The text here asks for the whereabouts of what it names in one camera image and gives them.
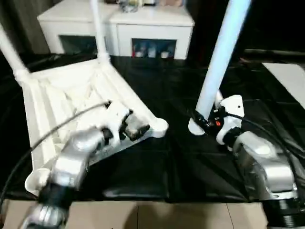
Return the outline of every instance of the dark wall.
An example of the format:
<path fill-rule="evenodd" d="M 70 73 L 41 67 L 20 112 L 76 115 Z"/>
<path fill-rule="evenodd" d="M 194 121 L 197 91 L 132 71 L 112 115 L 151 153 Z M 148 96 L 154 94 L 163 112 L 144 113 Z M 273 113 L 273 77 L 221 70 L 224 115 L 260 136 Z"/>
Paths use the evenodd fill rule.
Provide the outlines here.
<path fill-rule="evenodd" d="M 197 4 L 189 59 L 209 63 L 227 3 L 203 0 Z M 234 58 L 245 49 L 305 52 L 304 9 L 304 1 L 253 0 Z"/>

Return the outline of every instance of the dark background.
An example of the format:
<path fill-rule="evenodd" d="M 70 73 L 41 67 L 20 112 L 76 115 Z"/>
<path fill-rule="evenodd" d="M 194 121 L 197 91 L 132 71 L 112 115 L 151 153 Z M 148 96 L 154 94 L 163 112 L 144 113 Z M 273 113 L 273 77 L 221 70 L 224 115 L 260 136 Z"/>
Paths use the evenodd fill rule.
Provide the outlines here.
<path fill-rule="evenodd" d="M 2 0 L 0 22 L 21 53 L 49 53 L 38 15 L 61 0 Z M 228 0 L 188 0 L 195 21 L 188 59 L 207 65 Z M 304 1 L 253 0 L 234 58 L 305 56 Z"/>

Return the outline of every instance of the white cylindrical pole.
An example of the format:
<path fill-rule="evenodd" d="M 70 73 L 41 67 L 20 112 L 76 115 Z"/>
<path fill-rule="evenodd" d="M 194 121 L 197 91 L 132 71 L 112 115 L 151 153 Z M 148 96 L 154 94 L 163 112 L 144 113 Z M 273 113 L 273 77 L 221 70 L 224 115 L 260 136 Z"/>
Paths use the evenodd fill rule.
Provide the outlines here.
<path fill-rule="evenodd" d="M 209 118 L 215 100 L 219 99 L 218 90 L 250 8 L 251 1 L 230 0 L 228 3 L 196 106 L 196 110 L 206 119 Z M 194 135 L 204 134 L 204 131 L 192 119 L 189 122 L 189 130 Z"/>
<path fill-rule="evenodd" d="M 22 74 L 28 74 L 28 69 L 24 66 L 15 48 L 9 40 L 3 26 L 0 23 L 0 50 L 8 61 L 10 67 L 13 70 L 15 78 L 20 79 Z"/>
<path fill-rule="evenodd" d="M 99 62 L 109 61 L 109 54 L 106 51 L 104 33 L 102 29 L 102 21 L 100 15 L 100 6 L 98 0 L 90 0 L 93 13 L 93 23 L 95 27 L 95 40 L 97 46 L 97 57 Z"/>

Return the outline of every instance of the item on shelf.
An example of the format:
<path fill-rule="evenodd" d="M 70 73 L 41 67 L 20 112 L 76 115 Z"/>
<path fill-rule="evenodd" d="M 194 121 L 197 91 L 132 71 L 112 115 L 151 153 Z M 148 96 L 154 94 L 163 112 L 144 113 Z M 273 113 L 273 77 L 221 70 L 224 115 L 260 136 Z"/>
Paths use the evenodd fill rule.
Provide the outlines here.
<path fill-rule="evenodd" d="M 123 12 L 136 12 L 143 5 L 142 0 L 119 0 L 119 5 Z"/>
<path fill-rule="evenodd" d="M 154 43 L 149 46 L 147 56 L 149 58 L 155 58 L 157 56 L 157 46 Z"/>
<path fill-rule="evenodd" d="M 156 0 L 143 0 L 143 5 L 154 6 L 156 4 Z"/>
<path fill-rule="evenodd" d="M 161 6 L 182 6 L 183 0 L 159 0 Z"/>
<path fill-rule="evenodd" d="M 117 0 L 105 0 L 105 3 L 107 3 L 107 4 L 117 4 L 118 1 Z"/>

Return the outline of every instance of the tile floor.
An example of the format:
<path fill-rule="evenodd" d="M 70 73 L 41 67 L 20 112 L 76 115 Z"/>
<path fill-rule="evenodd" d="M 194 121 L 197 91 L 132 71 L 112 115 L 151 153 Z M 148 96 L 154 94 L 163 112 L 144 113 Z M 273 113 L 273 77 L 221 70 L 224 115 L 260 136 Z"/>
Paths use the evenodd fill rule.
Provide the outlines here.
<path fill-rule="evenodd" d="M 10 201 L 5 229 L 17 229 L 29 201 Z M 260 204 L 76 202 L 67 229 L 265 229 Z"/>

